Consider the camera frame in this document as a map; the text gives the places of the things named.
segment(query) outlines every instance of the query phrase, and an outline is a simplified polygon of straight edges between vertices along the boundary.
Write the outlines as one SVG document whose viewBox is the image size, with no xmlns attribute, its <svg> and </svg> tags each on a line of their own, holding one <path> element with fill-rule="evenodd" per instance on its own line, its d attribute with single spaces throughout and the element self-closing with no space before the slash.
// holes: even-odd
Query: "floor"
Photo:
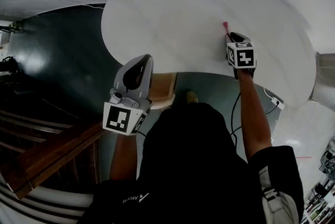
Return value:
<svg viewBox="0 0 335 224">
<path fill-rule="evenodd" d="M 12 35 L 9 55 L 14 55 L 24 72 L 39 85 L 47 85 L 57 102 L 81 117 L 101 114 L 103 103 L 109 98 L 109 90 L 120 64 L 106 50 L 101 32 L 101 9 L 75 7 L 57 10 L 24 21 L 24 30 Z M 265 111 L 274 104 L 257 87 Z M 185 93 L 194 90 L 200 102 L 206 102 L 223 114 L 230 122 L 231 110 L 238 96 L 238 83 L 232 77 L 180 73 L 176 84 L 176 102 Z M 158 119 L 160 112 L 152 111 L 141 131 L 146 133 Z M 268 115 L 271 129 L 280 114 L 275 109 Z M 234 126 L 240 126 L 240 107 L 234 112 Z M 242 135 L 237 131 L 238 154 L 245 159 Z M 141 160 L 143 136 L 138 136 L 138 154 Z M 101 179 L 107 179 L 115 145 L 114 135 L 105 135 L 99 143 Z"/>
</svg>

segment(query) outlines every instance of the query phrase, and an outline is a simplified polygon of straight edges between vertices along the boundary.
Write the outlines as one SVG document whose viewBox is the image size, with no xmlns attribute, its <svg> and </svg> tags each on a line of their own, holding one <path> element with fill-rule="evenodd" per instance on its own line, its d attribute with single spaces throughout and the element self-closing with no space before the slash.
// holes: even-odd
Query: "round table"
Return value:
<svg viewBox="0 0 335 224">
<path fill-rule="evenodd" d="M 228 21 L 230 31 L 255 45 L 255 83 L 298 107 L 312 91 L 316 63 L 294 13 L 282 0 L 108 0 L 102 35 L 121 64 L 148 53 L 155 73 L 233 76 L 225 59 L 222 23 Z"/>
</svg>

